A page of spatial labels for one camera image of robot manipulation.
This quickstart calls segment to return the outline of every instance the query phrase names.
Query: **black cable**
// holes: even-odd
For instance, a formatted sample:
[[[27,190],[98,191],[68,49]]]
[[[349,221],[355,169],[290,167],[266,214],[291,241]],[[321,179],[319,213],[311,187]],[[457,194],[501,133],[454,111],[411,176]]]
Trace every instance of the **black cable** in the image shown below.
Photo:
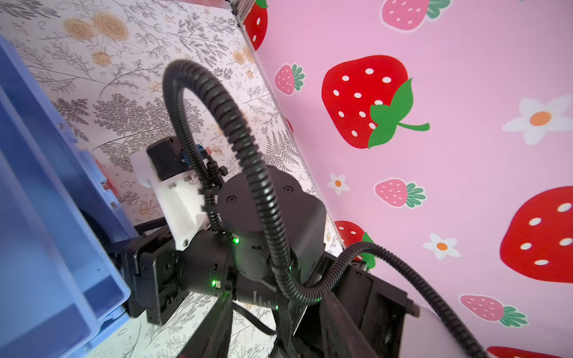
[[[324,293],[332,290],[342,277],[346,268],[350,265],[352,260],[361,253],[372,254],[392,266],[396,271],[400,272],[409,283],[428,304],[434,309],[438,317],[444,322],[446,328],[450,331],[455,340],[460,344],[462,349],[471,358],[487,358],[488,354],[484,351],[480,343],[474,338],[469,329],[460,320],[452,308],[444,301],[444,299],[420,276],[413,268],[407,263],[402,261],[399,257],[385,248],[376,245],[372,242],[357,242],[347,247],[332,264],[329,270],[325,273],[323,278],[314,285],[312,288],[304,288],[308,294],[317,294],[317,292]]]
[[[259,331],[266,334],[267,336],[274,336],[277,334],[277,331],[273,331],[272,329],[268,328],[263,322],[261,322],[257,317],[255,317],[252,313],[250,313],[246,308],[237,305],[233,302],[233,309],[238,314],[245,317],[249,322],[251,322],[255,327],[258,328]]]
[[[167,66],[163,76],[165,105],[175,133],[183,144],[183,150],[193,168],[197,166],[195,171],[202,181],[207,180],[207,169],[203,162],[197,163],[201,159],[197,153],[183,106],[185,88],[193,91],[207,106],[236,153],[261,220],[272,259],[274,277],[279,289],[288,300],[300,305],[317,303],[324,292],[336,285],[356,255],[370,253],[389,263],[420,292],[468,356],[487,358],[481,345],[439,294],[408,264],[376,244],[358,242],[351,245],[341,253],[315,286],[303,287],[289,270],[291,250],[285,236],[274,186],[262,159],[262,153],[255,144],[255,138],[251,135],[251,130],[237,104],[212,72],[202,66],[187,60],[176,60]]]

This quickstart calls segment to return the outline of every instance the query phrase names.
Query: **pink strawberry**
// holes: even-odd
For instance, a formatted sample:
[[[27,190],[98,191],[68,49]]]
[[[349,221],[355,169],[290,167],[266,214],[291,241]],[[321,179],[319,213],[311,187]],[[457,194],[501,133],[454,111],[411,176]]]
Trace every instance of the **pink strawberry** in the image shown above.
[[[521,328],[528,325],[527,316],[515,307],[503,306],[500,301],[488,296],[466,294],[460,296],[460,303],[479,318],[486,321],[499,321],[506,327]]]
[[[374,186],[378,198],[392,207],[400,208],[407,205],[410,209],[421,206],[427,197],[422,194],[424,188],[411,182],[406,185],[402,179],[387,179]]]
[[[408,33],[422,26],[426,18],[437,19],[451,3],[451,0],[386,0],[380,17],[388,27]]]
[[[290,65],[284,65],[278,70],[274,77],[274,85],[282,93],[290,96],[295,90],[300,91],[300,88],[304,85],[303,78],[304,73],[302,67],[296,64],[293,64],[292,68]]]

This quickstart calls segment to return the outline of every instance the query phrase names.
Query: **white mount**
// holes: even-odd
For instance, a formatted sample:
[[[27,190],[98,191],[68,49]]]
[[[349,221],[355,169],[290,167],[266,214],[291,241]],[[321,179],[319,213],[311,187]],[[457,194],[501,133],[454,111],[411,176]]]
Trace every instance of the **white mount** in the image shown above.
[[[130,160],[138,182],[155,192],[175,240],[175,249],[183,251],[195,234],[209,224],[207,214],[201,209],[205,205],[199,193],[201,185],[191,181],[195,172],[186,171],[161,181],[145,150],[133,154]]]

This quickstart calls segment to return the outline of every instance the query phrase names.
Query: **red strawberry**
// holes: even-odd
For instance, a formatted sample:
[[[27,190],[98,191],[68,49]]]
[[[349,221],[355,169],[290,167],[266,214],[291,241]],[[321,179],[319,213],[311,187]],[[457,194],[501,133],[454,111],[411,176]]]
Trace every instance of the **red strawberry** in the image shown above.
[[[344,245],[349,247],[353,243],[360,241],[372,242],[370,236],[362,230],[362,228],[350,221],[336,221],[334,223],[338,228],[340,237],[344,241]],[[362,253],[360,256],[354,258],[357,261],[364,261],[369,269],[372,269],[376,265],[374,256],[371,254]]]
[[[334,66],[324,76],[322,98],[336,129],[355,148],[388,142],[397,126],[430,129],[428,123],[400,123],[414,98],[406,68],[394,57],[369,56]]]
[[[493,358],[561,358],[510,347],[489,347],[488,353],[490,353]]]
[[[269,17],[266,13],[267,7],[266,0],[256,0],[243,21],[255,51],[261,46],[266,35],[266,26],[269,23]]]
[[[544,191],[517,211],[501,242],[501,260],[541,281],[573,284],[573,186]]]

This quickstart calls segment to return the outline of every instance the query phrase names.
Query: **yellow flower drawing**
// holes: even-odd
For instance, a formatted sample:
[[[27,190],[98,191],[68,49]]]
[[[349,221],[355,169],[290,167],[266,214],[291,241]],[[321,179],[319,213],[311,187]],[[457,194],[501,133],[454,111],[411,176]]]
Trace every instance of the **yellow flower drawing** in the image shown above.
[[[243,53],[245,54],[245,57],[247,58],[247,60],[249,60],[249,62],[253,64],[254,63],[254,55],[248,46],[243,47]]]
[[[240,53],[239,51],[233,52],[233,59],[235,60],[236,63],[240,65],[245,63],[245,56],[243,56],[243,54]]]
[[[99,66],[107,66],[111,63],[111,56],[102,51],[94,53],[92,58],[93,62]]]
[[[93,17],[93,22],[98,31],[110,40],[123,41],[127,39],[127,26],[115,15],[98,13]]]
[[[82,41],[91,40],[95,35],[89,24],[76,19],[64,21],[64,29],[70,36]]]

